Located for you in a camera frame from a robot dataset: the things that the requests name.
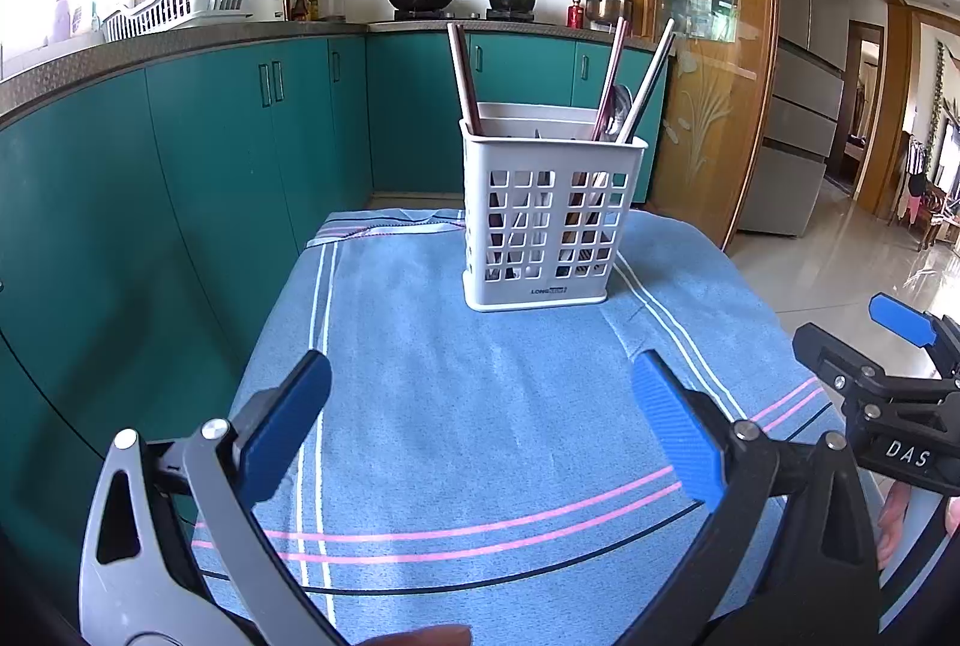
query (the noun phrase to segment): dish rack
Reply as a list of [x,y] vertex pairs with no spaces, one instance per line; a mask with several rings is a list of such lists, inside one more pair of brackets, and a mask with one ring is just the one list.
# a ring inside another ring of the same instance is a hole
[[467,269],[473,310],[602,302],[647,149],[591,142],[596,110],[479,103],[464,140]]
[[145,0],[137,7],[121,7],[104,20],[107,42],[179,26],[244,21],[248,0]]

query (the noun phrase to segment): finger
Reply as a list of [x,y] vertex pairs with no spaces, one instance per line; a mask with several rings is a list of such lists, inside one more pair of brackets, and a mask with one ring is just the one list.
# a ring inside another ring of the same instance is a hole
[[904,520],[906,507],[910,504],[910,485],[903,481],[894,481],[890,491],[887,493],[887,499],[883,503],[880,511],[880,518],[877,520],[877,526],[886,527],[896,521]]
[[910,503],[911,488],[897,481],[891,486],[886,502],[880,511],[877,526],[880,527],[880,542],[877,544],[877,566],[882,570],[890,563],[904,536],[904,517]]
[[952,536],[958,526],[960,526],[960,497],[952,497],[947,504],[947,534]]
[[470,646],[472,640],[469,627],[443,624],[411,633],[382,635],[381,638],[365,640],[360,646]]

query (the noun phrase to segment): chopsticks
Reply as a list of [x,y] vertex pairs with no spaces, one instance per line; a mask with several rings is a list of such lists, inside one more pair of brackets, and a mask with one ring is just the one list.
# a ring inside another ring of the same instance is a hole
[[673,26],[674,20],[671,18],[666,22],[664,36],[661,36],[659,45],[656,46],[653,61],[650,62],[647,74],[643,76],[643,82],[640,83],[640,91],[637,91],[637,96],[634,98],[634,103],[630,108],[630,113],[627,115],[627,120],[623,122],[620,133],[616,135],[616,144],[618,145],[626,143],[632,137],[637,120],[640,120],[641,113],[645,111],[647,103],[650,101],[650,95],[653,93],[656,78],[659,77],[659,73],[666,63],[667,55],[670,53],[670,46],[673,45]]
[[467,122],[467,131],[476,137],[483,136],[480,125],[480,109],[477,107],[477,93],[473,87],[473,72],[469,65],[467,34],[460,24],[447,24],[446,34],[450,39],[450,55],[453,57],[453,74],[457,79],[457,93],[460,95],[460,110]]
[[610,106],[611,95],[613,94],[613,79],[616,77],[616,68],[620,65],[620,57],[623,55],[623,44],[627,40],[627,30],[629,24],[623,19],[623,16],[616,21],[616,34],[613,36],[613,48],[610,53],[610,63],[607,65],[607,77],[603,81],[603,90],[600,93],[600,106],[597,108],[597,118],[593,122],[593,130],[590,132],[590,139],[597,142],[603,134],[606,127],[607,109]]

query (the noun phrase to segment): red bottle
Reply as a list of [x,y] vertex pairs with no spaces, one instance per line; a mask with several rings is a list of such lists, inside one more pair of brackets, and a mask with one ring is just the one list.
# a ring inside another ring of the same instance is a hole
[[566,9],[566,25],[568,29],[584,27],[584,9],[580,5],[580,0],[573,0],[573,4]]

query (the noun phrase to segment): teal kitchen cabinet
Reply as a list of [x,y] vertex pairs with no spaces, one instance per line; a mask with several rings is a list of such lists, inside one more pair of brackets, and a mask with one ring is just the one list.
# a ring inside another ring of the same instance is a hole
[[272,127],[271,60],[265,46],[248,45],[147,68],[179,227],[243,363],[298,252]]
[[361,36],[331,37],[330,94],[340,186],[338,210],[362,210],[373,193],[367,117],[367,44]]
[[[326,45],[323,37],[311,37],[255,46],[259,63],[270,64],[271,104],[263,112],[269,112],[272,121],[283,195],[298,248],[313,239],[330,213],[344,206]],[[275,204],[272,210],[277,213]]]
[[0,524],[51,602],[76,625],[80,549],[101,461],[1,339],[0,384]]
[[[570,106],[577,49],[573,40],[471,34],[469,45],[479,101]],[[449,66],[449,50],[446,54]]]
[[[600,92],[604,78],[607,76],[607,65],[610,63],[611,47],[598,45],[592,42],[577,43],[577,59],[574,66],[573,99],[574,107],[597,107],[600,101]],[[650,67],[653,54],[646,50],[624,50],[620,59],[620,66],[616,72],[616,82],[622,83],[635,96],[640,82]],[[650,173],[654,167],[656,153],[656,136],[659,134],[661,116],[664,112],[664,91],[666,90],[666,68],[656,79],[650,103],[644,111],[640,123],[637,124],[635,135],[645,140],[648,148],[644,151],[643,161],[640,163],[640,176],[637,178],[637,190],[634,192],[634,202],[646,202],[647,191],[650,186]]]
[[124,427],[179,437],[229,409],[242,363],[176,225],[142,70],[0,130],[0,243],[0,329],[93,448]]
[[445,31],[367,37],[373,189],[464,190],[460,100]]

